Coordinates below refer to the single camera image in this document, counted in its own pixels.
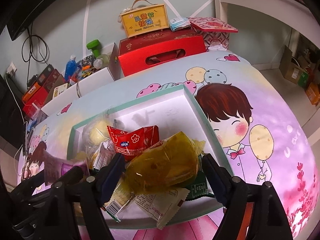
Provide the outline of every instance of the blue bottle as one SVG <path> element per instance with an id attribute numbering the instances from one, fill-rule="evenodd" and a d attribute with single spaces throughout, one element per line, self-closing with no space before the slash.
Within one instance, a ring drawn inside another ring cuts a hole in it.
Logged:
<path id="1" fill-rule="evenodd" d="M 64 79 L 66 82 L 69 82 L 70 78 L 72 77 L 73 73 L 76 70 L 77 64 L 75 59 L 76 59 L 76 56 L 71 55 L 70 60 L 67 62 L 66 72 L 64 73 Z"/>

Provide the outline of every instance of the wall outlet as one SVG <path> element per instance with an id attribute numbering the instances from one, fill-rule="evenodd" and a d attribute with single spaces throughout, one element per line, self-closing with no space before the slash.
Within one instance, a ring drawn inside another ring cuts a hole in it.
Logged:
<path id="1" fill-rule="evenodd" d="M 7 68 L 7 73 L 12 76 L 16 71 L 17 71 L 16 66 L 14 65 L 13 62 L 11 62 L 10 66 Z"/>

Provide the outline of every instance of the red bow tie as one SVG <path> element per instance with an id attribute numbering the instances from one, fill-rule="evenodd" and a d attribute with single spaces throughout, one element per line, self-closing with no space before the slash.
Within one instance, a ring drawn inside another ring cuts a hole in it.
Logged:
<path id="1" fill-rule="evenodd" d="M 235 158 L 237 158 L 238 155 L 244 154 L 244 153 L 245 153 L 245 151 L 243 150 L 243 148 L 241 148 L 239 151 L 233 152 L 233 153 L 230 154 L 231 155 L 231 159 L 234 160 Z"/>

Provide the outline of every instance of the black cable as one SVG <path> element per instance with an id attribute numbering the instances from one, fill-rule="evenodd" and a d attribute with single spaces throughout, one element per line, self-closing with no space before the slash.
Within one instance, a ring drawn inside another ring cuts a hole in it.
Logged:
<path id="1" fill-rule="evenodd" d="M 28 81 L 29 81 L 29 70 L 30 70 L 30 60 L 31 58 L 33 58 L 36 62 L 45 62 L 47 65 L 47 61 L 45 60 L 48 56 L 48 45 L 47 43 L 44 41 L 44 39 L 42 39 L 39 35 L 36 34 L 32 34 L 32 27 L 33 27 L 33 23 L 31 24 L 31 29 L 29 29 L 29 27 L 27 28 L 27 33 L 28 33 L 28 37 L 25 39 L 25 41 L 22 44 L 22 48 L 21 48 L 21 56 L 22 56 L 22 60 L 24 62 L 28 62 L 28 74 L 27 74 L 27 88 L 28 88 Z M 32 37 L 36 37 L 38 39 L 38 47 L 39 47 L 39 54 L 41 55 L 42 59 L 38 60 L 35 58 L 35 56 L 33 55 L 33 41 L 32 41 Z M 29 58 L 26 60 L 25 57 L 23 56 L 23 47 L 26 43 L 26 41 L 29 40 Z M 40 51 L 40 41 L 43 42 L 44 46 L 45 46 L 45 56 L 43 56 L 41 54 Z"/>

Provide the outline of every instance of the yellow box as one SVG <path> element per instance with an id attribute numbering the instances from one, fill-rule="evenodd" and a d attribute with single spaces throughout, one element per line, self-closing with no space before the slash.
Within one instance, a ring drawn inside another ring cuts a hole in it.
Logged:
<path id="1" fill-rule="evenodd" d="M 169 28 L 164 4 L 137 8 L 120 14 L 127 37 Z"/>

